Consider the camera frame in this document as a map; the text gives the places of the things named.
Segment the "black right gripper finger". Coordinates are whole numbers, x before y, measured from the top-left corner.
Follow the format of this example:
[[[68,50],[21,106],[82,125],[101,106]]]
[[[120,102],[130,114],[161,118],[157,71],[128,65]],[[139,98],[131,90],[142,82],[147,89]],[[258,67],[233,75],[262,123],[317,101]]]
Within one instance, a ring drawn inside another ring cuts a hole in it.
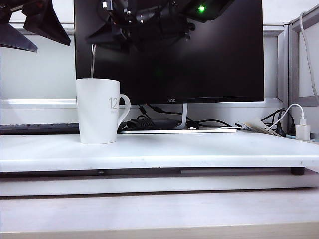
[[[119,40],[109,40],[109,41],[100,41],[96,42],[98,46],[104,48],[104,49],[109,49],[113,50],[116,52],[121,52],[125,54],[130,54],[130,53],[135,53],[136,49],[135,47],[131,44],[130,41],[124,40],[124,41],[119,41]]]
[[[121,28],[114,25],[104,24],[94,33],[89,34],[86,38],[87,43],[91,44],[117,44],[122,42]]]

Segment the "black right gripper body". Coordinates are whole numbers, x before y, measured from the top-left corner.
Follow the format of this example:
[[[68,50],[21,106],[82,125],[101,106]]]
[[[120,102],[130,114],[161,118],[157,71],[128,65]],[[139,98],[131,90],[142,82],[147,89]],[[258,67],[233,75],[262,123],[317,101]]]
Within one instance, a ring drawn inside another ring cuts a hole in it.
[[[190,39],[194,23],[176,11],[172,0],[138,9],[136,0],[104,0],[102,10],[108,14],[105,24],[121,28],[122,41],[130,41],[137,51],[164,42],[172,44],[185,38]]]

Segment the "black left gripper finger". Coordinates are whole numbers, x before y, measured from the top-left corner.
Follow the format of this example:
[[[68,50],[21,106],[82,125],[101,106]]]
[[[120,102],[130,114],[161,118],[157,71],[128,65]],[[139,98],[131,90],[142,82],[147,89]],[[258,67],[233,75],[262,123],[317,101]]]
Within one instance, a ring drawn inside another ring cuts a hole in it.
[[[37,52],[37,46],[9,23],[0,25],[0,46],[30,52]]]
[[[71,40],[61,25],[51,0],[39,0],[25,5],[23,14],[26,15],[24,29],[58,43],[70,45]]]

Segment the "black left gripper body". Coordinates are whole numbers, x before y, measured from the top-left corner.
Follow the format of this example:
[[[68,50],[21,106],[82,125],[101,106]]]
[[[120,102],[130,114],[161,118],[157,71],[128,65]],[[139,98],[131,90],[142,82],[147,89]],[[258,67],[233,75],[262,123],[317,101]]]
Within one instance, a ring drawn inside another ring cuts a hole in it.
[[[0,17],[11,16],[13,12],[22,10],[25,5],[39,2],[38,0],[0,0]]]

